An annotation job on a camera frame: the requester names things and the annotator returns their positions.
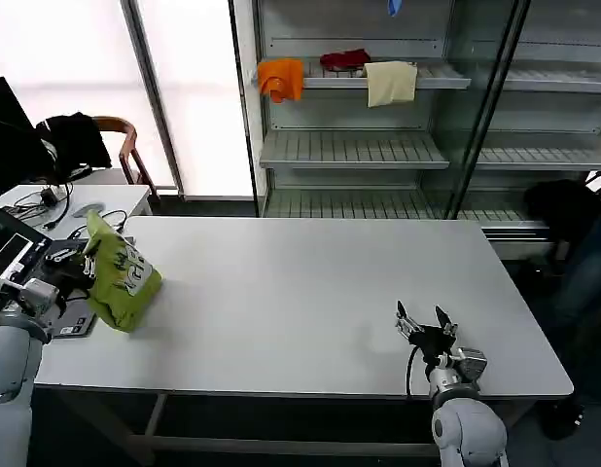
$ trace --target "power adapter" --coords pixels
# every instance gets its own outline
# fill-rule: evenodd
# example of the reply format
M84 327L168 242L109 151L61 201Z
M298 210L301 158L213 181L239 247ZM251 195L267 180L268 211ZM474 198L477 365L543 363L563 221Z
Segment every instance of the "power adapter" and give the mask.
M41 202L43 202L44 206L55 207L58 204L58 197L50 187L44 188L39 196L41 197Z

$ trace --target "black bag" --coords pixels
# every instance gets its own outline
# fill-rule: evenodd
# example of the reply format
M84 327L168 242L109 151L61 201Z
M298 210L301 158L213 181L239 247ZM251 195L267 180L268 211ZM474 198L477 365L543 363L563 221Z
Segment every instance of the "black bag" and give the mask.
M110 156L97 125L80 112L51 117L35 127L42 139L56 149L55 183L65 183L89 174L92 168L109 168ZM79 176L75 170L88 169Z

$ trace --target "computer mouse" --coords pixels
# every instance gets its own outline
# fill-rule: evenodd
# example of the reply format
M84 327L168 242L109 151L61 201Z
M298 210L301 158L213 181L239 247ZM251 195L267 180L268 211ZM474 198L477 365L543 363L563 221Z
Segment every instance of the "computer mouse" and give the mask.
M72 214L72 217L87 217L87 213L89 211L95 211L97 214L99 214L104 209L106 209L106 205L103 202L91 202L76 209L76 211Z

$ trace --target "orange cloth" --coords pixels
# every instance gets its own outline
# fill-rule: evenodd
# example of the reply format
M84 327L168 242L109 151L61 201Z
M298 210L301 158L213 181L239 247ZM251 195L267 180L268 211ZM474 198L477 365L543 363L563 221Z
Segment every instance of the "orange cloth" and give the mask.
M258 66L258 84L262 94L270 94L277 104L283 99L301 100L302 62L292 58L265 61Z

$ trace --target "metal shelf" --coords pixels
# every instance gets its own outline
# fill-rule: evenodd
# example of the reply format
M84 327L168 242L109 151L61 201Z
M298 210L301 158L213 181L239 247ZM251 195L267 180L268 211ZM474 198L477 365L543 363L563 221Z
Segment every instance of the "metal shelf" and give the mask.
M435 219L421 193L404 190L274 190L265 216Z
M521 193L469 192L463 200L458 219L479 222L485 230L543 227L528 216Z
M366 90L368 80L361 71L327 71L318 59L304 61L304 88L307 90ZM454 71L445 62L417 63L418 90L465 90L471 79Z
M443 169L448 162L423 131L271 130L264 168Z
M504 90L601 93L601 63L515 62Z
M601 170L601 136L489 132L478 170Z

